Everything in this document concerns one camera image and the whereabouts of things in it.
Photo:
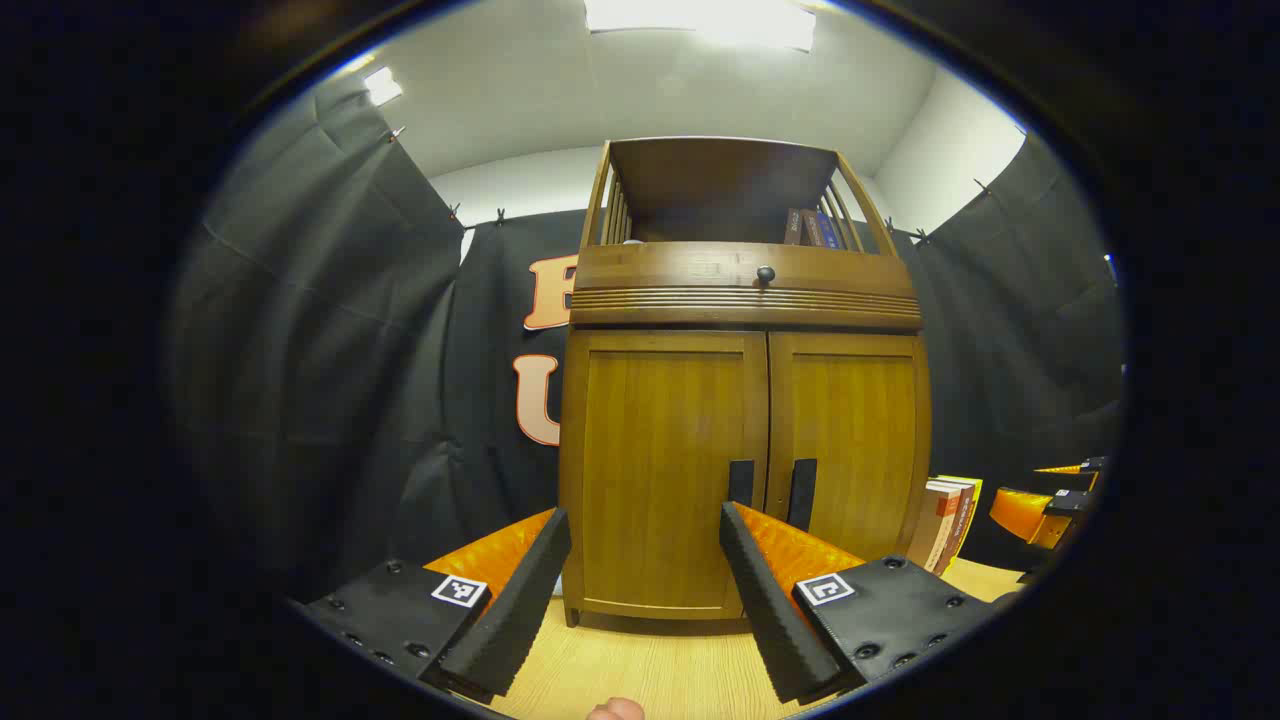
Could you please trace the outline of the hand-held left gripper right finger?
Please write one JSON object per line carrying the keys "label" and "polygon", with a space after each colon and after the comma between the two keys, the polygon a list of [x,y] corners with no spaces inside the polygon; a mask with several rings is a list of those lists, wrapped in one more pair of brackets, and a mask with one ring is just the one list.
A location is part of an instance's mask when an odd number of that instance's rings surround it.
{"label": "hand-held left gripper right finger", "polygon": [[721,507],[719,544],[783,702],[893,679],[970,639],[1015,600],[980,600],[902,555],[864,561],[735,501]]}

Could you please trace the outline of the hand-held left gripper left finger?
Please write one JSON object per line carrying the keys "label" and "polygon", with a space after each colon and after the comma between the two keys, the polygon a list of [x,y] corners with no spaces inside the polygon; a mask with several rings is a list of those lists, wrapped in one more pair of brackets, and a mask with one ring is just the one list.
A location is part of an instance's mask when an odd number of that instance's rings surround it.
{"label": "hand-held left gripper left finger", "polygon": [[430,562],[387,559],[300,612],[397,676],[481,705],[509,692],[571,548],[548,509]]}

